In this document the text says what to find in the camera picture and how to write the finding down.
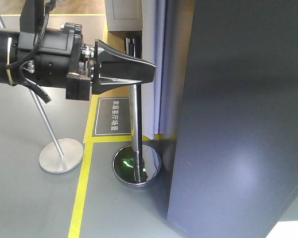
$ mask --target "white curtain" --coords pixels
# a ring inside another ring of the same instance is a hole
[[[143,134],[159,134],[166,0],[142,0],[143,59],[156,64],[153,83],[142,85]]]

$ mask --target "black sign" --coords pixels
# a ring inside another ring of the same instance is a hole
[[[130,135],[129,98],[100,98],[94,136]]]

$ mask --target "wooden floor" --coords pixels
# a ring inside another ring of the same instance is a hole
[[[1,14],[21,14],[25,0],[0,0]],[[51,14],[105,14],[104,0],[65,0],[57,2]]]

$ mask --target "gray floor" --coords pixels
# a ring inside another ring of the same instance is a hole
[[[94,145],[80,237],[188,237],[166,220],[170,180],[164,171],[143,188],[129,187],[116,179],[112,160],[116,152],[128,144]]]
[[[44,106],[58,138],[83,141],[89,102],[48,89]],[[27,88],[0,84],[0,238],[67,237],[80,166],[49,175],[38,156],[51,138]]]

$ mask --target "round metal base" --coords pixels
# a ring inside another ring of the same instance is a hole
[[[74,169],[83,158],[83,146],[74,139],[59,139],[64,153],[62,160],[53,142],[48,144],[39,156],[41,169],[49,174],[63,174]]]
[[[150,146],[143,145],[144,182],[138,183],[134,175],[133,149],[131,146],[120,149],[115,155],[113,168],[119,181],[133,187],[148,185],[159,173],[161,157]]]

